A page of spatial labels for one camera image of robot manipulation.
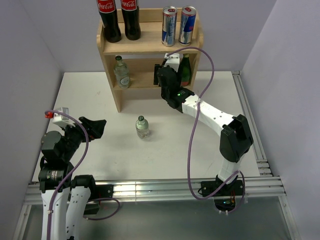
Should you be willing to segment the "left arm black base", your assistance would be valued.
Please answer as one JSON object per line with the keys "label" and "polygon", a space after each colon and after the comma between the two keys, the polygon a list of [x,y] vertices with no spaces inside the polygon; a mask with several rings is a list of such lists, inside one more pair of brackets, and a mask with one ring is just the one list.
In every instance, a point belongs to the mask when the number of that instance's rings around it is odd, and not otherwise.
{"label": "left arm black base", "polygon": [[88,202],[85,205],[83,214],[87,215],[96,215],[100,209],[100,202],[93,201],[93,199],[98,198],[111,198],[114,192],[113,184],[98,184],[95,187],[94,193],[88,199]]}

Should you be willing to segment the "green glass bottle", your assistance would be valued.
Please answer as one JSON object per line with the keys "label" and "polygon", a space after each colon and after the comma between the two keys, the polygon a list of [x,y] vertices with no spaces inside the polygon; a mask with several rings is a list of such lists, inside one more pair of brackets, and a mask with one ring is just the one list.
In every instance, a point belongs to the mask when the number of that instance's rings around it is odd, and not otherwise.
{"label": "green glass bottle", "polygon": [[190,64],[190,55],[188,53],[183,54],[183,58],[179,65],[180,85],[182,87],[187,86],[192,79],[192,70]]}

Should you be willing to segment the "silver blue can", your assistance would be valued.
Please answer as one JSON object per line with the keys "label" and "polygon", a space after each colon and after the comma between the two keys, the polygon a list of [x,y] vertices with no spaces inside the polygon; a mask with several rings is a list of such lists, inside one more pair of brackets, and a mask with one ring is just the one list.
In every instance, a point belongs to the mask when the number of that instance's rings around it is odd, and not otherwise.
{"label": "silver blue can", "polygon": [[162,9],[162,37],[161,42],[166,47],[172,47],[176,39],[176,24],[178,10],[174,6]]}
{"label": "silver blue can", "polygon": [[184,6],[181,10],[178,41],[182,46],[191,44],[196,15],[197,10],[193,6]]}

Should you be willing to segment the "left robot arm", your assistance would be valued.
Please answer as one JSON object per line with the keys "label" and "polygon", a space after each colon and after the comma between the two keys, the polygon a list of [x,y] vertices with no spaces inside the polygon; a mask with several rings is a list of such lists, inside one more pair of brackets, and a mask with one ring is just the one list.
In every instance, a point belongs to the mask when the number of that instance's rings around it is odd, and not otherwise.
{"label": "left robot arm", "polygon": [[80,125],[56,115],[64,131],[49,131],[41,138],[40,172],[38,175],[41,191],[43,218],[43,240],[77,240],[80,221],[88,200],[98,197],[98,188],[92,175],[72,176],[71,163],[81,143],[100,139],[106,120],[79,118]]}

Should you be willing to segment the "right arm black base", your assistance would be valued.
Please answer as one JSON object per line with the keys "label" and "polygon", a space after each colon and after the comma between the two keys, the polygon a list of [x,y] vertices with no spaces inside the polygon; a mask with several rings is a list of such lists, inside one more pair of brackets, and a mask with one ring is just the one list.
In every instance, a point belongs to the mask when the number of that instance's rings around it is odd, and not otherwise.
{"label": "right arm black base", "polygon": [[[218,178],[214,181],[202,181],[198,193],[206,197],[214,192],[223,182]],[[225,184],[213,195],[215,207],[219,211],[232,211],[237,206],[236,197],[244,197],[244,185],[242,180],[235,179],[230,184]]]}

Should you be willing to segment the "clear glass bottle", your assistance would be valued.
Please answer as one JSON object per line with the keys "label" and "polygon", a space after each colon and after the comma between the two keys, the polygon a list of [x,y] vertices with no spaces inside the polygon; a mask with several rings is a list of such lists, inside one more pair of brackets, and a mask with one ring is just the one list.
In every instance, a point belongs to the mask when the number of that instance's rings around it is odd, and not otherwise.
{"label": "clear glass bottle", "polygon": [[135,128],[138,137],[141,139],[147,138],[150,135],[149,123],[142,115],[138,117]]}
{"label": "clear glass bottle", "polygon": [[117,84],[122,89],[127,89],[130,86],[130,76],[129,76],[129,68],[127,64],[123,61],[120,55],[115,57],[115,65],[113,68]]}

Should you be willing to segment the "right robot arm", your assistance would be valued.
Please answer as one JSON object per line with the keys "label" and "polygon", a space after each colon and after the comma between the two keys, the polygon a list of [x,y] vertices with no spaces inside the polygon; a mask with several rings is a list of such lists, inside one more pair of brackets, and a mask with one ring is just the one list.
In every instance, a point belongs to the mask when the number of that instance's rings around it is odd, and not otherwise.
{"label": "right robot arm", "polygon": [[156,64],[154,81],[161,87],[161,97],[171,108],[194,117],[195,123],[204,123],[220,137],[219,151],[223,161],[216,189],[222,195],[229,194],[234,188],[242,158],[254,143],[247,118],[242,114],[225,113],[201,100],[193,91],[181,87],[178,74],[169,66]]}

